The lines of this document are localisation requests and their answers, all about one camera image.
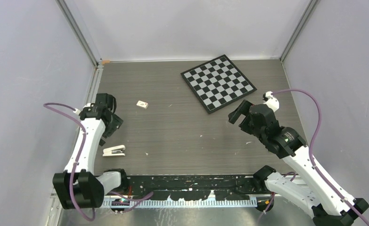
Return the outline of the white stapler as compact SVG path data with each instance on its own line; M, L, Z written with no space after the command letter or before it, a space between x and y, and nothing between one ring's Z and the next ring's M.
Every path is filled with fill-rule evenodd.
M103 150L103 157L124 157L125 154L125 145L118 145L118 146L113 146L110 148L105 148Z

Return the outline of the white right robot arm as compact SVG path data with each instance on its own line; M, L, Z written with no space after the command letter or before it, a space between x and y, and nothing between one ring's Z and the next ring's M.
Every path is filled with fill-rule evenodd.
M307 188L285 178L274 168L265 165L254 173L254 189L259 193L268 190L279 194L301 208L317 226L351 226L369 208L363 198L355 198L346 192L309 154L309 146L291 127L279 124L275 117L278 101L269 100L254 105L246 100L228 115L234 124L244 115L240 129L253 135L292 168L304 180Z

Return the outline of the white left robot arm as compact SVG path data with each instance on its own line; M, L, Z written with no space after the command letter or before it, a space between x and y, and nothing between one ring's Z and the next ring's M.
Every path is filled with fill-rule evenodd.
M123 169L109 169L100 176L94 174L98 148L123 124L115 114L116 98L98 93L95 101L82 109L67 108L76 116L62 115L77 123L80 132L68 164L63 172L54 174L52 183L64 209L99 208L109 192L123 195L129 189Z

